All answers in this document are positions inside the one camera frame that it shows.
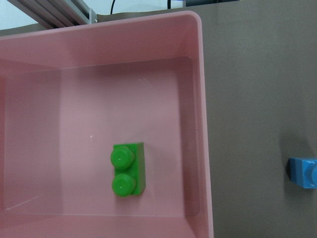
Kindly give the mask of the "aluminium frame post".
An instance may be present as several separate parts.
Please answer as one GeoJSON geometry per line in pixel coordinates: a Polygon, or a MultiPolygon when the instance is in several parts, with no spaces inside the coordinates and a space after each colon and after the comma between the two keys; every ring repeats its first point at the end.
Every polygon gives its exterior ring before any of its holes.
{"type": "Polygon", "coordinates": [[[47,29],[98,22],[97,14],[82,0],[10,0],[9,2],[47,29]]]}

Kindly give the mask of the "small blue block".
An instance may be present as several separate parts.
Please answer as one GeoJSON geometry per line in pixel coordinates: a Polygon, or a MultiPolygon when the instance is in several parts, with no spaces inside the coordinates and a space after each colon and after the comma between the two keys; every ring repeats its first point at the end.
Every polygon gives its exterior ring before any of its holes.
{"type": "Polygon", "coordinates": [[[316,157],[293,157],[288,162],[292,183],[305,189],[317,188],[316,157]]]}

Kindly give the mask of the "green two-stud block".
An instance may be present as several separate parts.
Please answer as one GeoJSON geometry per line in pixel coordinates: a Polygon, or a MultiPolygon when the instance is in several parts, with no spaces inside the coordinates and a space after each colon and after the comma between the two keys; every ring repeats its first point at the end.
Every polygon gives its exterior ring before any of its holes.
{"type": "Polygon", "coordinates": [[[112,191],[120,197],[141,195],[146,188],[143,142],[115,144],[110,155],[114,167],[112,191]]]}

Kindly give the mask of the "pink plastic box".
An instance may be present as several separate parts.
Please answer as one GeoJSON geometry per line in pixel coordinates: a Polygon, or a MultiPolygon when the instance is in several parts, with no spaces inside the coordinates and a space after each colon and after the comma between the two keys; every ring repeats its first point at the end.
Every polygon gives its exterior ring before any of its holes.
{"type": "Polygon", "coordinates": [[[0,39],[3,238],[212,238],[203,35],[192,11],[0,39]],[[115,144],[143,142],[120,197],[115,144]]]}

